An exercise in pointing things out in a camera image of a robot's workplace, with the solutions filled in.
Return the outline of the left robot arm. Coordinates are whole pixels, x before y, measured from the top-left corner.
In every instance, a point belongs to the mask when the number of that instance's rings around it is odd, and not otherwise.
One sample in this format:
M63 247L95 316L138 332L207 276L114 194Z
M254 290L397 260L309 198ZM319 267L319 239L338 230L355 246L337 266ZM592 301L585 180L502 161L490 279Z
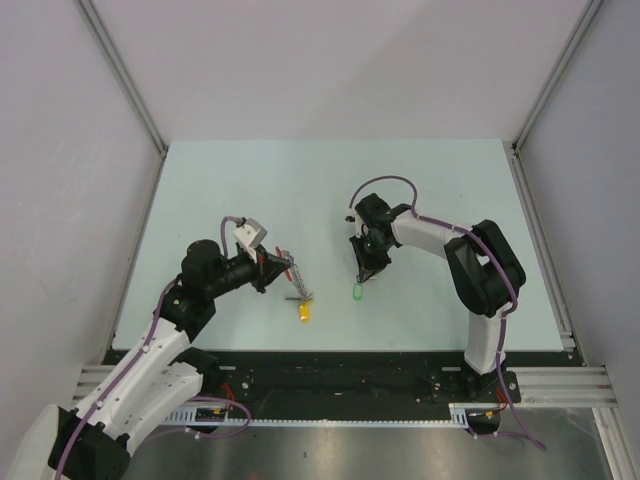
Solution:
M215 315L216 298L244 285L263 293L290 266L263 246L227 258L213 240L192 243L137 344L74 408L59 409L47 461L55 478L121 478L167 416L196 397L214 397L217 360L192 343Z

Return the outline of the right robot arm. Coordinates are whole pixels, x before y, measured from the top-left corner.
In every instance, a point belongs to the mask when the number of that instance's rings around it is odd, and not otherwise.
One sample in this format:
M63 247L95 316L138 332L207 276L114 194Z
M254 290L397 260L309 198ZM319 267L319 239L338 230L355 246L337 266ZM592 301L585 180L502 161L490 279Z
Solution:
M391 264L393 248L414 247L447 262L454 289L469 312L467 346L459 385L463 396L484 401L505 379L506 323L518 307L526 273L499 226L483 220L471 227L420 215L415 207L391 207L373 193L351 208L349 238L365 283Z

